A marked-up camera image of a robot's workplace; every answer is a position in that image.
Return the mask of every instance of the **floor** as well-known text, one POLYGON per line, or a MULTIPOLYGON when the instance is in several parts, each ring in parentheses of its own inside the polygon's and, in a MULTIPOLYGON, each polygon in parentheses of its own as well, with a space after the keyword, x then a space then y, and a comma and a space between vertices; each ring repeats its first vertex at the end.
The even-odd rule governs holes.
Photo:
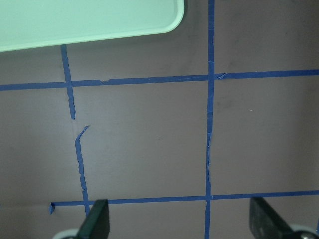
POLYGON ((252 196, 317 228, 319 2, 186 3, 169 33, 0 53, 1 238, 104 198, 110 239, 252 239, 252 196))

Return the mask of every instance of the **torn tape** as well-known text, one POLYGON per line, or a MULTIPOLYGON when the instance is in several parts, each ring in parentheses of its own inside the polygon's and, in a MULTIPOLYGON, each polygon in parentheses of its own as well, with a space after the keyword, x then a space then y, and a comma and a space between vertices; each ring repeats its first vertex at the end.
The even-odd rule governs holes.
POLYGON ((215 1, 208 1, 208 97, 207 97, 207 142, 206 142, 206 209, 205 209, 205 232, 204 238, 209 239, 210 234, 210 205, 211 205, 211 183, 210 183, 210 141, 213 132, 213 100, 214 100, 214 25, 215 25, 215 1))
POLYGON ((226 73, 215 74, 215 79, 222 80, 226 76, 226 73))
POLYGON ((191 81, 207 81, 207 75, 126 78, 126 79, 110 79, 108 81, 84 80, 84 81, 72 81, 72 86, 73 87, 110 86, 110 85, 131 85, 131 84, 151 84, 151 83, 170 83, 170 82, 191 82, 191 81))
POLYGON ((74 142, 75 143, 76 157, 77 157, 78 164, 79 164, 80 182, 81 182, 81 187, 82 187, 82 195, 83 195, 83 202, 84 202, 86 215, 89 214, 90 207, 88 204, 89 197, 88 197, 85 175, 84 175, 84 163, 83 163, 83 157, 82 157, 82 151, 81 151, 80 138, 88 128, 89 128, 89 125, 85 126, 83 128, 82 132, 76 137, 76 140, 74 142))
POLYGON ((50 205, 49 205, 49 213, 50 213, 50 215, 54 212, 54 210, 55 210, 55 204, 54 203, 50 203, 50 205))
POLYGON ((67 94, 69 98, 71 119, 75 119, 74 94, 72 89, 71 71, 69 66, 69 59, 68 59, 68 54, 66 50, 66 45, 61 45, 61 55, 62 55, 64 77, 65 77, 65 82, 67 85, 67 94))

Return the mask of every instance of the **tape piece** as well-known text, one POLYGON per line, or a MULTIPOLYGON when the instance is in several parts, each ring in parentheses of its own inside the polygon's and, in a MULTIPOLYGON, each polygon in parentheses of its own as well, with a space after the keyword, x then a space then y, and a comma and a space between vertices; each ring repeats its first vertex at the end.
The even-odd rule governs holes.
POLYGON ((205 239, 210 235, 210 144, 213 134, 213 101, 214 101, 214 34, 215 34, 215 1, 208 0, 208 97, 207 97, 207 141, 206 141, 206 208, 205 208, 205 239))
POLYGON ((76 137, 76 140, 75 140, 75 151, 76 151, 76 157, 77 157, 78 163, 79 163, 80 182, 81 182, 81 187, 82 187, 82 195, 83 195, 83 202, 84 202, 86 215, 89 215, 90 207, 89 207, 89 203, 88 203, 89 196, 88 196, 85 175, 84 175, 84 164, 83 164, 80 138, 88 128, 89 128, 89 125, 85 126, 84 129, 82 130, 82 132, 76 137))
POLYGON ((66 83, 47 82, 47 83, 25 83, 25 84, 0 85, 0 91, 52 89, 52 88, 66 88, 66 83))
POLYGON ((207 81, 207 75, 126 78, 126 79, 110 79, 108 81, 84 80, 84 81, 72 81, 72 86, 73 87, 110 86, 110 85, 132 85, 132 84, 152 84, 152 83, 191 82, 191 81, 207 81))
POLYGON ((54 212, 54 210, 55 210, 55 204, 54 203, 50 203, 50 206, 49 206, 50 215, 54 212))
POLYGON ((62 62, 63 62, 64 77, 66 82, 66 92, 69 98, 71 119, 75 119, 74 94, 73 94, 73 88, 72 88, 71 71, 69 66, 69 59, 68 59, 68 54, 66 50, 66 45, 61 45, 61 55, 62 55, 62 62))
MULTIPOLYGON (((132 203, 160 203, 160 202, 186 202, 186 201, 205 201, 206 196, 185 196, 185 197, 161 197, 161 198, 133 198, 133 199, 109 199, 109 204, 132 204, 132 203)), ((70 201, 70 202, 53 202, 49 207, 63 206, 83 206, 85 204, 93 205, 95 201, 70 201)))
POLYGON ((295 70, 295 71, 261 71, 242 73, 219 73, 215 74, 216 80, 225 79, 249 79, 249 78, 271 78, 271 77, 293 77, 293 76, 317 76, 319 70, 295 70))
POLYGON ((308 196, 308 195, 319 195, 319 190, 312 191, 296 191, 296 192, 277 192, 277 193, 247 193, 247 194, 226 194, 226 195, 213 195, 212 200, 223 200, 223 199, 241 199, 251 197, 293 197, 293 196, 308 196))
POLYGON ((210 205, 211 201, 206 201, 206 208, 205 208, 205 239, 209 239, 210 234, 210 205))
POLYGON ((109 200, 109 204, 184 202, 184 201, 204 201, 204 200, 206 200, 206 196, 136 198, 136 199, 110 199, 109 200))
POLYGON ((64 206, 84 206, 83 201, 66 201, 66 202, 52 202, 49 208, 54 205, 54 207, 64 207, 64 206))

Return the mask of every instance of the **blue tape line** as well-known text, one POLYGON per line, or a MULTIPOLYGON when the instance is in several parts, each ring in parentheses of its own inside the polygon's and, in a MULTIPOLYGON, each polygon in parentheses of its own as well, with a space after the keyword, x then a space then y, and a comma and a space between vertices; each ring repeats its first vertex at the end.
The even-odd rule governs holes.
POLYGON ((261 71, 243 73, 219 73, 215 75, 217 80, 225 79, 249 79, 249 78, 269 78, 269 77, 289 77, 289 76, 317 76, 319 70, 295 70, 295 71, 261 71))
POLYGON ((65 87, 66 87, 66 83, 64 82, 25 83, 25 84, 0 85, 0 91, 52 89, 52 88, 65 88, 65 87))
POLYGON ((84 176, 84 164, 83 164, 83 157, 82 157, 82 152, 81 152, 80 138, 83 135, 83 133, 88 129, 88 127, 89 127, 89 125, 85 126, 84 129, 82 130, 82 132, 77 136, 77 138, 75 140, 76 157, 77 157, 78 163, 79 163, 80 181, 81 181, 82 195, 83 195, 83 201, 84 201, 86 215, 89 215, 90 207, 88 204, 89 196, 88 196, 88 191, 87 191, 85 176, 84 176))
POLYGON ((71 119, 75 119, 74 94, 73 94, 73 88, 72 88, 71 71, 69 66, 68 54, 66 51, 66 45, 61 45, 61 55, 62 55, 62 62, 63 62, 63 69, 64 69, 64 77, 65 77, 65 82, 67 86, 66 91, 69 98, 71 119))
POLYGON ((187 196, 187 197, 162 197, 162 198, 110 199, 109 204, 204 201, 206 200, 206 198, 207 198, 206 196, 187 196))
MULTIPOLYGON (((161 198, 133 198, 133 199, 109 199, 109 204, 132 204, 132 203, 161 203, 161 202, 186 202, 186 201, 205 201, 206 196, 185 196, 185 197, 161 197, 161 198)), ((70 201, 53 202, 54 207, 61 206, 82 206, 85 204, 93 205, 95 201, 70 201)))
MULTIPOLYGON (((289 76, 317 76, 319 70, 298 70, 298 71, 265 71, 265 72, 243 72, 243 73, 217 73, 214 78, 223 79, 249 79, 249 78, 271 78, 271 77, 289 77, 289 76)), ((111 79, 109 81, 101 80, 83 80, 72 81, 72 87, 81 86, 103 86, 103 85, 130 85, 130 84, 148 84, 148 83, 166 83, 166 82, 191 82, 207 81, 208 75, 194 76, 170 76, 170 77, 149 77, 149 78, 129 78, 129 79, 111 79)), ((44 82, 44 83, 24 83, 0 85, 0 91, 12 90, 31 90, 31 89, 52 89, 52 88, 70 88, 70 83, 64 82, 44 82)), ((69 90, 71 101, 74 102, 73 90, 69 90)))
POLYGON ((110 79, 108 81, 84 80, 84 81, 72 81, 72 85, 73 87, 110 86, 110 85, 151 84, 151 83, 168 83, 168 82, 189 82, 189 81, 207 81, 207 75, 126 78, 126 79, 110 79))
POLYGON ((49 206, 49 213, 50 215, 54 212, 55 210, 55 204, 54 203, 51 203, 50 206, 49 206))
POLYGON ((214 25, 215 25, 215 1, 208 0, 208 97, 207 97, 207 141, 206 141, 206 209, 205 209, 205 239, 210 234, 210 143, 213 134, 213 101, 214 101, 214 25))
POLYGON ((64 206, 84 206, 83 201, 68 201, 68 202, 53 202, 51 203, 54 207, 64 207, 64 206))
POLYGON ((308 196, 308 195, 319 195, 319 190, 312 191, 296 191, 296 192, 278 192, 278 193, 247 193, 247 194, 226 194, 226 195, 213 195, 213 200, 223 199, 241 199, 251 197, 292 197, 292 196, 308 196))
POLYGON ((205 239, 209 239, 210 234, 210 205, 211 201, 206 201, 206 209, 205 209, 205 239))

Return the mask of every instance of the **light green tray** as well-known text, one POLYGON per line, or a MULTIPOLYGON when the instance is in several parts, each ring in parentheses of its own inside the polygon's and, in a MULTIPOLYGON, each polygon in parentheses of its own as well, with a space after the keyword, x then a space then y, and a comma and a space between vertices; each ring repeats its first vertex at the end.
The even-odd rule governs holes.
POLYGON ((0 52, 164 33, 184 0, 0 0, 0 52))

